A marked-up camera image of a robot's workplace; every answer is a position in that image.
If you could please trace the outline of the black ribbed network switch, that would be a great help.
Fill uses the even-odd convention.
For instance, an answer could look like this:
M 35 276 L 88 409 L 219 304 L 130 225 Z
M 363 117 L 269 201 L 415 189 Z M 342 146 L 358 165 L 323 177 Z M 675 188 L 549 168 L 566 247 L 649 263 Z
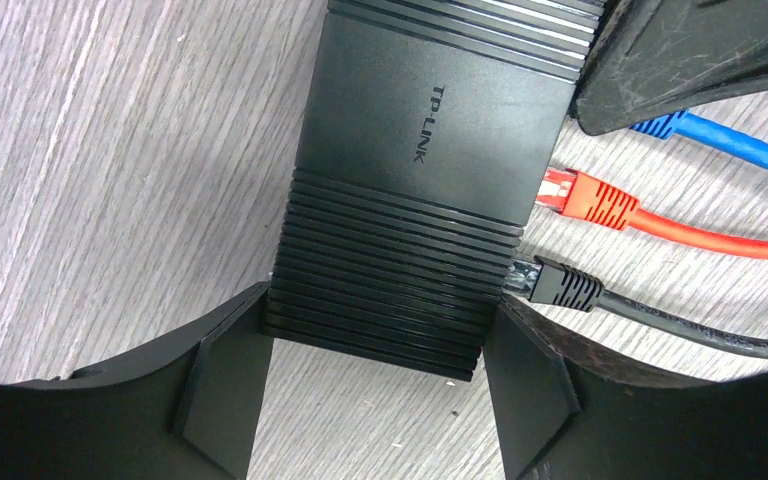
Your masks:
M 601 1 L 331 1 L 262 330 L 470 380 Z

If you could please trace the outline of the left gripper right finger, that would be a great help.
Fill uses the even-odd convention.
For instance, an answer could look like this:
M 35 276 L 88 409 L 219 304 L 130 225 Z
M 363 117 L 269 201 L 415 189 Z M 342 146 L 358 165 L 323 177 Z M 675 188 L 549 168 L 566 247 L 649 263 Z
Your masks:
M 509 479 L 768 479 L 768 371 L 665 370 L 509 295 L 483 354 Z

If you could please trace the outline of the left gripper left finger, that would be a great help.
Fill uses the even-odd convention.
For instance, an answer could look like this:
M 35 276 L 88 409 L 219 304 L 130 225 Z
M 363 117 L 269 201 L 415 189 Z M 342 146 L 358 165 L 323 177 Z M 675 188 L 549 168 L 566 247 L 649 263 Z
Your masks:
M 273 341 L 266 283 L 66 378 L 0 384 L 0 479 L 243 479 Z

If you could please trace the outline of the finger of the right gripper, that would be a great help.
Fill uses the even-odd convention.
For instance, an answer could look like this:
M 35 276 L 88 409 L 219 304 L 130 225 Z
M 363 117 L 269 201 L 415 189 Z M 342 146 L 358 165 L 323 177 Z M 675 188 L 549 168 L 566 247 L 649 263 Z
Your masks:
M 768 91 L 768 1 L 609 1 L 571 115 L 591 136 Z

